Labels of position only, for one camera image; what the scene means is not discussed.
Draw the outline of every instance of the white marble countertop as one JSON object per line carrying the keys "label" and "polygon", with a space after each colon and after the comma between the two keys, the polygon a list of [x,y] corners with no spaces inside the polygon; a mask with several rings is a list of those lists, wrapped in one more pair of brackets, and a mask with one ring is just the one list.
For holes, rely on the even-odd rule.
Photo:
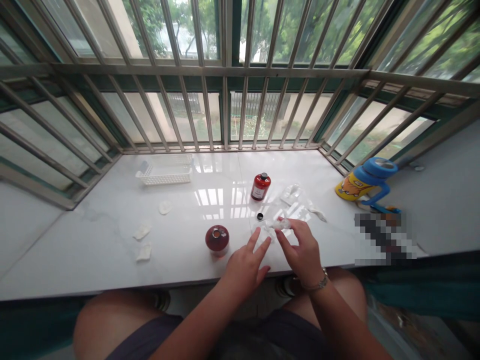
{"label": "white marble countertop", "polygon": [[[3,277],[0,300],[217,279],[231,253],[257,227],[257,213],[267,211],[295,183],[328,220],[315,215],[306,219],[320,244],[322,264],[351,266],[360,256],[365,235],[355,227],[354,215],[361,211],[334,193],[342,177],[318,151],[193,154],[190,183],[144,186],[135,177],[140,164],[162,156],[169,155],[122,156],[76,209],[65,212]],[[261,172],[272,183],[259,203],[250,198],[250,190]],[[164,200],[173,208],[160,215]],[[142,224],[151,231],[137,242],[132,236]],[[229,252],[220,259],[205,245],[207,230],[216,224],[230,234]],[[296,241],[291,230],[285,234]],[[151,243],[151,259],[136,262],[145,243]],[[270,265],[272,274],[291,271],[275,239],[263,265]]]}

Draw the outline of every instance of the cartoon print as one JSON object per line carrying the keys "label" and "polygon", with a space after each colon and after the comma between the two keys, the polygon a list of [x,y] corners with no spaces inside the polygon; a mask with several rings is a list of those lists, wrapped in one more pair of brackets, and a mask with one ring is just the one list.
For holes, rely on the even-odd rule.
{"label": "cartoon print", "polygon": [[360,192],[368,188],[373,188],[373,186],[371,185],[365,186],[364,183],[358,180],[354,180],[353,183],[351,183],[350,177],[348,176],[343,179],[343,182],[341,183],[341,188],[338,189],[338,192],[340,194],[345,193],[347,195],[353,195],[354,197],[358,198]]}

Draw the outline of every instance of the cup handle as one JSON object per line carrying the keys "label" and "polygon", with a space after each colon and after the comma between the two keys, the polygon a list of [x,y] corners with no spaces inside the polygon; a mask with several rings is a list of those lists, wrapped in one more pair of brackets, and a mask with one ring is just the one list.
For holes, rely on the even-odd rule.
{"label": "cup handle", "polygon": [[379,186],[381,187],[381,191],[377,195],[372,197],[370,200],[362,201],[361,203],[363,205],[374,204],[390,192],[390,186],[386,182],[382,182]]}

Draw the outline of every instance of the wall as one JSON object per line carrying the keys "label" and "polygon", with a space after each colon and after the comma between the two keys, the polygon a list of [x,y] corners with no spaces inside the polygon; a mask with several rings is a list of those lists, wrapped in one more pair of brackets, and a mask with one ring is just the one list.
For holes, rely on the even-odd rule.
{"label": "wall", "polygon": [[430,255],[480,250],[480,120],[406,168],[381,201],[409,214],[414,239]]}
{"label": "wall", "polygon": [[0,279],[63,213],[0,181]]}

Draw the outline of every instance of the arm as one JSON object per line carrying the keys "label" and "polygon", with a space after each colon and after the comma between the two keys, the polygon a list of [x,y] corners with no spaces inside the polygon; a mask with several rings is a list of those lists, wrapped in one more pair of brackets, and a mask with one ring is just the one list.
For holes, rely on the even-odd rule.
{"label": "arm", "polygon": [[[314,287],[325,276],[320,263],[319,243],[306,222],[289,220],[298,246],[290,245],[279,230],[275,231],[276,236],[301,283]],[[340,359],[392,359],[330,281],[323,289],[311,291],[309,296],[321,330]]]}
{"label": "arm", "polygon": [[150,360],[206,359],[238,307],[262,283],[270,270],[260,263],[270,245],[270,237],[254,253],[259,238],[257,227],[247,245],[233,253],[225,274],[215,287],[153,353]]}

